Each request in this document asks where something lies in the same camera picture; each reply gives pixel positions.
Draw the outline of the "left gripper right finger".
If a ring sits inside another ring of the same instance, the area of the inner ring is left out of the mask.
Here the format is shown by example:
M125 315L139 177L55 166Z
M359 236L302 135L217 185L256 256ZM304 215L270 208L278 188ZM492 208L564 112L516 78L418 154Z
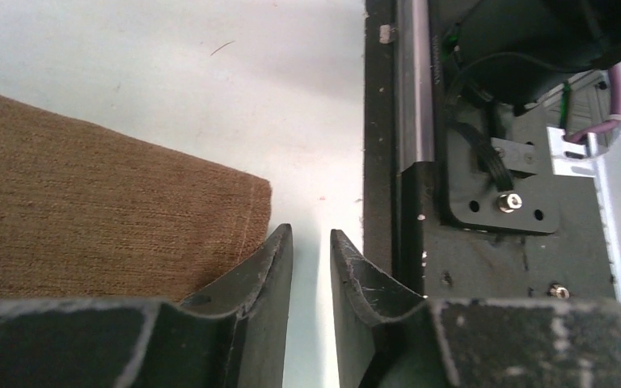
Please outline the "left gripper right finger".
M424 297L330 241L341 386L621 387L618 302Z

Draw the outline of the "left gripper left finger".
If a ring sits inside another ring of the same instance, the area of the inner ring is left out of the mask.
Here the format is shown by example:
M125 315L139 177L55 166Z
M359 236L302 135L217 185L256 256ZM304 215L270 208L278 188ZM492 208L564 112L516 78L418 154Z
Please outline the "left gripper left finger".
M0 300L0 387L279 387L293 262L282 224L178 303Z

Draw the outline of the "brown cloth napkin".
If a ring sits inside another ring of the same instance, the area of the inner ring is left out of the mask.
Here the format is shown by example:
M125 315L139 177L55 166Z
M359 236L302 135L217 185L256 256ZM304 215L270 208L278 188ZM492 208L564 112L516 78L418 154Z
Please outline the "brown cloth napkin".
M272 187L0 96L0 299L179 301L264 241Z

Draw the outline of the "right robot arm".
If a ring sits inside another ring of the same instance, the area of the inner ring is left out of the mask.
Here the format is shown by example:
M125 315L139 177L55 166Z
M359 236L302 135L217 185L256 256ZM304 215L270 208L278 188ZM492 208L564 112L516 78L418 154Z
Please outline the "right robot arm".
M533 103L575 74L621 62L621 1L444 1L445 104Z

